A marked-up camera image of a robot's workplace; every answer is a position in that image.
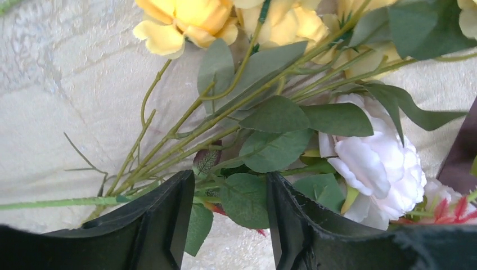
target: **white petal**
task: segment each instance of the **white petal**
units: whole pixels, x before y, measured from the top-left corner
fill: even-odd
[[[368,216],[370,212],[370,205],[371,199],[368,196],[359,194],[349,210],[344,213],[344,217],[361,223],[361,221]]]
[[[348,185],[356,188],[366,196],[372,195],[372,189],[366,187],[361,181],[356,179],[354,173],[349,170],[348,166],[342,160],[337,157],[332,157],[328,159],[328,162],[339,174],[341,174],[341,176],[343,176]]]
[[[362,141],[378,154],[390,183],[399,181],[404,177],[404,149],[401,143],[395,139],[395,136],[375,132],[373,136],[362,138]]]
[[[361,224],[386,231],[389,227],[389,219],[371,203],[368,216],[361,221]]]
[[[335,152],[335,146],[333,138],[323,132],[318,132],[318,145],[319,145],[319,154],[322,158],[327,158],[329,156],[337,156]]]
[[[373,190],[377,199],[388,195],[391,184],[379,155],[358,137],[350,137],[336,143],[338,157],[366,187]]]

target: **white fabric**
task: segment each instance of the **white fabric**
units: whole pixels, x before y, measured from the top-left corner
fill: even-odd
[[[63,132],[98,168],[117,172],[140,131],[142,97],[165,61],[133,37],[141,17],[133,0],[24,1],[0,17],[0,204],[95,195],[101,175],[64,171],[86,164]],[[146,110],[157,109],[146,142],[163,136],[196,98],[202,55],[189,46],[159,83]],[[477,93],[475,74],[477,59],[427,61],[384,81],[410,91],[424,109],[462,110]],[[461,123],[426,132],[403,120],[429,176]],[[0,222],[47,232],[74,228],[91,209],[2,211]],[[216,215],[202,250],[196,258],[186,254],[183,269],[274,269],[270,237]]]

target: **flower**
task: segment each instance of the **flower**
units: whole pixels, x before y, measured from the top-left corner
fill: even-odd
[[[462,33],[477,39],[477,0],[457,0],[457,3],[462,10],[459,16]]]
[[[386,230],[423,200],[426,177],[416,148],[399,139],[384,107],[368,96],[346,94],[335,103],[350,102],[368,116],[374,134],[369,137],[329,136],[319,132],[322,157],[343,176],[348,187],[359,194],[344,213],[356,222]]]
[[[425,210],[434,212],[433,218],[421,218],[418,223],[477,224],[477,208],[467,201],[466,196],[451,187],[431,178],[424,187],[427,203]]]
[[[397,0],[371,0],[371,2],[364,9],[364,12],[392,5],[396,1]],[[339,0],[337,7],[337,15],[323,15],[323,22],[330,30],[330,33],[336,33],[340,31],[340,29],[343,28],[344,25],[351,18],[353,13],[356,12],[356,10],[358,10],[364,2],[365,0]],[[338,40],[349,38],[351,34],[352,30],[346,32]],[[336,45],[333,46],[332,49],[315,57],[312,61],[317,64],[328,64],[337,56],[336,54],[338,53],[338,51],[336,50],[336,47]],[[348,49],[342,52],[336,62],[333,64],[332,68],[336,69],[337,67],[346,64],[347,62],[351,61],[352,59],[369,49],[373,50],[373,53],[362,58],[357,63],[345,70],[346,78],[352,78],[358,75],[362,75],[364,73],[376,70],[376,68],[378,68],[380,65],[381,67],[389,66],[402,60],[401,57],[398,55],[398,52],[392,42],[379,42],[375,44],[359,46],[358,48]],[[384,64],[382,64],[381,62],[383,61],[384,57],[386,57],[386,61]],[[386,76],[386,74],[389,74],[390,72],[391,71],[381,73],[379,75],[371,76],[363,80],[380,79]]]
[[[230,17],[230,0],[136,0],[145,19],[134,35],[146,41],[147,49],[170,59],[179,57],[189,39],[207,48],[217,38],[232,44],[239,33],[237,19]]]
[[[240,25],[251,36],[257,27],[263,1],[234,1]],[[316,0],[273,0],[268,9],[267,18],[257,37],[260,48],[273,48],[299,41],[308,41],[307,50],[326,38],[328,30],[316,11]]]

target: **flower stem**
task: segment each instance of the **flower stem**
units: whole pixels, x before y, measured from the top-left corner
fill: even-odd
[[[332,90],[336,87],[343,86],[345,84],[352,83],[352,82],[355,82],[357,80],[366,79],[366,78],[384,73],[386,71],[399,69],[402,66],[406,66],[406,65],[409,65],[409,64],[412,64],[412,63],[415,63],[415,62],[417,62],[417,60],[415,60],[415,59],[404,60],[404,61],[401,61],[401,62],[399,62],[397,64],[394,64],[394,65],[383,67],[381,69],[376,69],[374,71],[370,71],[370,72],[367,72],[367,73],[364,73],[364,74],[361,74],[361,75],[357,75],[357,76],[354,76],[354,77],[351,77],[351,78],[348,78],[348,79],[344,79],[344,80],[336,82],[336,83],[329,84],[325,87],[319,88],[317,90],[310,91],[310,92],[308,92],[306,94],[303,94],[299,97],[294,97],[291,100],[294,101],[294,102],[300,102],[302,100],[305,100],[309,97],[315,96],[315,95],[317,95],[319,93],[322,93],[324,91]]]
[[[156,85],[158,84],[158,82],[161,80],[165,70],[169,67],[169,64],[172,62],[171,59],[168,59],[166,61],[166,63],[164,64],[163,68],[157,73],[156,75],[156,78],[154,79],[154,81],[152,82],[151,86],[149,87],[149,89],[147,90],[146,92],[146,95],[144,96],[144,99],[142,100],[142,105],[141,105],[141,124],[142,126],[144,127],[146,125],[146,121],[144,119],[144,111],[146,110],[146,103],[147,103],[147,100],[149,99],[149,96],[151,95],[152,93],[152,90],[154,90],[154,88],[156,87]]]

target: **leaf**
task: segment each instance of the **leaf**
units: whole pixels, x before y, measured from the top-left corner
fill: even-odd
[[[212,145],[222,146],[222,141],[212,143]],[[200,179],[205,179],[210,172],[210,169],[217,165],[221,160],[221,150],[199,150],[193,160],[192,170],[194,174]]]
[[[365,112],[352,103],[332,103],[302,106],[301,109],[315,131],[345,136],[366,137],[373,135],[373,129]]]
[[[268,83],[281,71],[288,68],[303,55],[308,42],[296,42],[290,45],[259,51],[249,58],[244,72],[233,91],[216,101],[215,115],[221,114],[231,106]]]
[[[436,130],[448,122],[467,113],[462,111],[426,111],[414,103],[411,95],[404,89],[384,84],[366,84],[364,85],[373,96],[380,96],[382,99],[388,98],[395,100],[395,103],[416,125],[426,131]]]
[[[273,96],[239,125],[257,131],[283,133],[307,129],[310,122],[298,104],[286,97]]]
[[[382,7],[366,13],[353,29],[349,47],[375,42],[390,41],[388,8]]]
[[[222,207],[228,217],[249,229],[267,229],[266,184],[258,176],[237,173],[220,188]]]
[[[216,39],[205,52],[197,76],[197,90],[202,94],[212,82],[214,87],[208,96],[223,93],[230,86],[235,75],[235,65],[230,48],[222,39]],[[205,111],[214,112],[216,101],[204,101]]]
[[[331,173],[304,177],[293,186],[310,199],[322,204],[333,212],[339,213],[345,197]]]
[[[310,167],[314,167],[313,171],[320,173],[336,173],[336,170],[327,159],[322,157],[300,156],[300,161]]]
[[[242,145],[239,156],[258,173],[282,170],[300,157],[312,135],[311,129],[283,134],[255,131]]]
[[[470,174],[473,176],[477,176],[477,157],[474,158],[474,162],[472,162],[472,167],[470,167]]]
[[[477,46],[459,26],[455,0],[401,0],[388,7],[393,43],[401,58],[427,60]]]
[[[193,204],[187,230],[185,252],[196,256],[212,228],[214,215],[203,205]]]

